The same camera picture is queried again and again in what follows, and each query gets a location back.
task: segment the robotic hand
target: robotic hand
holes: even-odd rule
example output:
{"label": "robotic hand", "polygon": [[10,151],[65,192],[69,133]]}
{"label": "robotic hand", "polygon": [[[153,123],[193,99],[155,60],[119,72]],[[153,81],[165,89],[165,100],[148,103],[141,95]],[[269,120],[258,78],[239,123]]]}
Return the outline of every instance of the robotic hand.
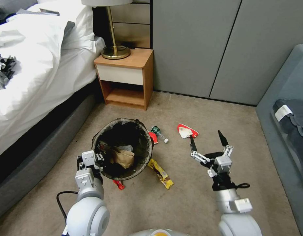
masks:
{"label": "robotic hand", "polygon": [[252,210],[248,198],[241,198],[237,194],[238,188],[248,188],[248,183],[235,185],[229,176],[232,161],[230,155],[233,146],[229,146],[227,139],[218,131],[223,146],[222,152],[202,155],[197,152],[195,142],[191,136],[191,157],[202,166],[208,168],[207,173],[213,179],[213,191],[216,193],[217,206],[223,214],[219,223],[219,230],[223,236],[261,236],[261,230],[248,212]]}

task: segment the brown paper bag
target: brown paper bag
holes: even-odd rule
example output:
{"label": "brown paper bag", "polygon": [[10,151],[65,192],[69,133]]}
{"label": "brown paper bag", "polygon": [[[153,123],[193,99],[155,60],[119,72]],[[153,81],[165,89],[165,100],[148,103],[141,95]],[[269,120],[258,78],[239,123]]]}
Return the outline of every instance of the brown paper bag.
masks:
{"label": "brown paper bag", "polygon": [[118,149],[117,147],[111,147],[110,149],[111,153],[111,163],[118,163],[120,164],[124,169],[127,169],[131,167],[134,163],[134,153],[126,150]]}

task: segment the white bed sheet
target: white bed sheet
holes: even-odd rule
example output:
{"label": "white bed sheet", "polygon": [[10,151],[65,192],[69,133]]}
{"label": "white bed sheet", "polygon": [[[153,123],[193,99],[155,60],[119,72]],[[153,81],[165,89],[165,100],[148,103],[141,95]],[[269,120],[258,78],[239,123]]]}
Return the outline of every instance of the white bed sheet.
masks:
{"label": "white bed sheet", "polygon": [[0,136],[0,155],[56,106],[94,80],[96,70],[93,61],[105,47],[100,37],[95,39],[95,43],[96,53],[88,49],[61,51],[59,68],[45,94],[27,110],[16,128]]}

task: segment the plastic water bottle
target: plastic water bottle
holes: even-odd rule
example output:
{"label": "plastic water bottle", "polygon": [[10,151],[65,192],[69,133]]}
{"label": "plastic water bottle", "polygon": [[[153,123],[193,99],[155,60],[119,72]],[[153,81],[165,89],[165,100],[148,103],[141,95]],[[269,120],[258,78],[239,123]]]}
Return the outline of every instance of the plastic water bottle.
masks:
{"label": "plastic water bottle", "polygon": [[158,128],[158,126],[151,127],[151,132],[155,133],[157,135],[157,138],[164,141],[164,143],[169,142],[169,140],[163,136],[163,134],[161,133],[161,130]]}

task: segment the white pillow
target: white pillow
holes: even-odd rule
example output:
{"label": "white pillow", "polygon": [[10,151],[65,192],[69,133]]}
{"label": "white pillow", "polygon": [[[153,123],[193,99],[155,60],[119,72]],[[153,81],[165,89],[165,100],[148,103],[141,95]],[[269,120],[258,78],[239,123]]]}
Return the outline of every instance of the white pillow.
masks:
{"label": "white pillow", "polygon": [[70,35],[64,39],[62,49],[86,48],[96,52],[91,7],[81,4],[80,0],[57,0],[36,4],[27,10],[39,12],[40,8],[58,11],[61,17],[75,23],[75,27]]}

